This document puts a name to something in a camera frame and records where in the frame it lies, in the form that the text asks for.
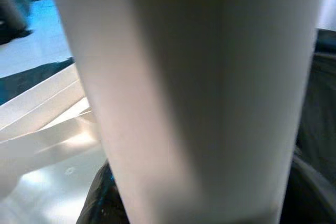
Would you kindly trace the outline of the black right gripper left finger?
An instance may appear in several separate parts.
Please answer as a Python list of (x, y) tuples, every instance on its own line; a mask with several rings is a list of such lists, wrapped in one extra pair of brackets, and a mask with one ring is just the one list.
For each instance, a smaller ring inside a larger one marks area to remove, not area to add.
[(108, 162), (96, 173), (76, 223), (129, 223)]

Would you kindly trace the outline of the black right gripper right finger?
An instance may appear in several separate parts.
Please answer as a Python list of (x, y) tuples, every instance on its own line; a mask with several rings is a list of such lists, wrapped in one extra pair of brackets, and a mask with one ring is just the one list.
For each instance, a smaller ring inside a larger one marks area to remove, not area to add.
[(335, 186), (294, 152), (280, 223), (335, 223)]

